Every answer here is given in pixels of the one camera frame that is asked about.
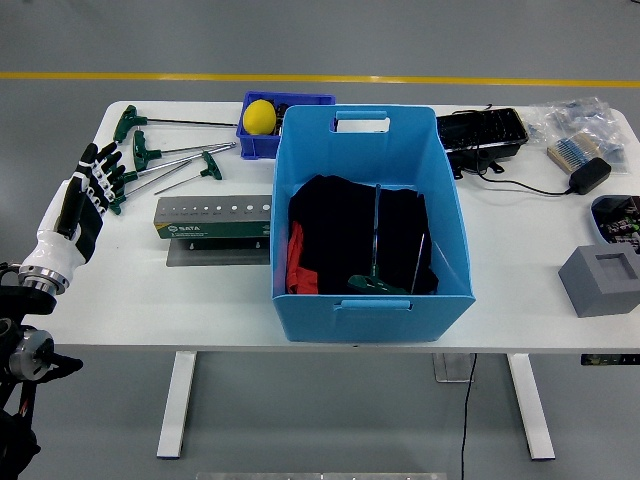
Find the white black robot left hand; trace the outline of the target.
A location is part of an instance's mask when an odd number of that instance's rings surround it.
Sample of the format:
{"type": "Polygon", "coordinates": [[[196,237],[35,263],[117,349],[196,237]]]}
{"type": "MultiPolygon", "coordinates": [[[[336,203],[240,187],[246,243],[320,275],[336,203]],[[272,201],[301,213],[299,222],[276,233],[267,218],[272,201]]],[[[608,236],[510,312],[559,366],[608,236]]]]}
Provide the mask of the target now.
{"type": "Polygon", "coordinates": [[[103,217],[123,186],[122,154],[112,142],[89,144],[71,177],[61,183],[37,230],[37,245],[22,262],[22,283],[49,283],[58,293],[70,285],[76,268],[89,262],[103,217]]]}

